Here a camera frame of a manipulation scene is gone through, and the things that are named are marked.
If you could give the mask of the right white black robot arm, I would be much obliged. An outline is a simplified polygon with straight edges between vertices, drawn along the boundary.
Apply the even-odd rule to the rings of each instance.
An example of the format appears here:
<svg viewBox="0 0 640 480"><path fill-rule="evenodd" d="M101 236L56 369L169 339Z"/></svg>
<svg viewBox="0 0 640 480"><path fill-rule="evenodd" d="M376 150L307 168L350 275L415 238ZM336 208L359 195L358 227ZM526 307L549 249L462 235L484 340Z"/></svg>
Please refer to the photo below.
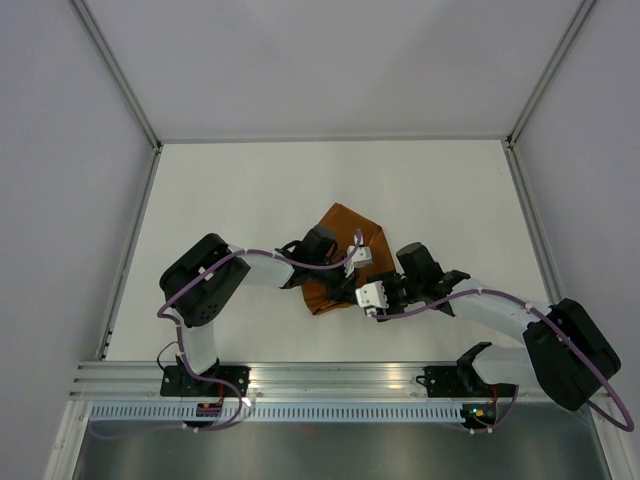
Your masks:
<svg viewBox="0 0 640 480"><path fill-rule="evenodd" d="M619 356L579 302L532 302L466 272L444 271L419 242L397 258L400 272L383 272L357 289L367 315L384 322L438 310L516 341L514 347L479 342L457 359L456 381L466 394L481 396L491 387L540 389L575 411L619 372Z"/></svg>

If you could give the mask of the brown cloth napkin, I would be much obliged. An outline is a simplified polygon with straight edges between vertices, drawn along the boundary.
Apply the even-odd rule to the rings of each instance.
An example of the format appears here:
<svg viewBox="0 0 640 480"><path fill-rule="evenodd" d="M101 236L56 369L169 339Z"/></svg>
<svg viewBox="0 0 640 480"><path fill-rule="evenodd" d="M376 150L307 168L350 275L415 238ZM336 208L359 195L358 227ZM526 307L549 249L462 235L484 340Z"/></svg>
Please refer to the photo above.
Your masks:
<svg viewBox="0 0 640 480"><path fill-rule="evenodd" d="M319 221L319 225L331 231L337 241L336 257L332 263L346 255L346 249L352 245L357 230L360 230L364 242L370 248L372 264L358 270L356 287L364 285L370 277L395 270L393 255L388 245L383 228L372 220L358 214L348 207L335 203ZM349 308L355 301L350 296L349 286L343 289L344 294L329 293L329 288L319 281L309 280L301 287L304 302L312 315L322 315L336 309Z"/></svg>

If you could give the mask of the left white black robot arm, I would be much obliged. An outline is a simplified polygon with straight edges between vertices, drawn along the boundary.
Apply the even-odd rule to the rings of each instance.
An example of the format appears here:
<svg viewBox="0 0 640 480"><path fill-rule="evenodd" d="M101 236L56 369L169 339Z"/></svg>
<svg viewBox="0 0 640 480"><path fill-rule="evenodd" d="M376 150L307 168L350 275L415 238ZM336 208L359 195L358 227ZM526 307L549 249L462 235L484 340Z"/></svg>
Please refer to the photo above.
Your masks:
<svg viewBox="0 0 640 480"><path fill-rule="evenodd" d="M241 286L300 288L310 281L324 286L331 300L352 305L358 270L372 262L364 234L338 245L325 227L314 226L300 240L273 250L243 249L209 233L174 262L159 280L164 304L157 317L176 329L178 374L195 395L218 384L219 355L214 320Z"/></svg>

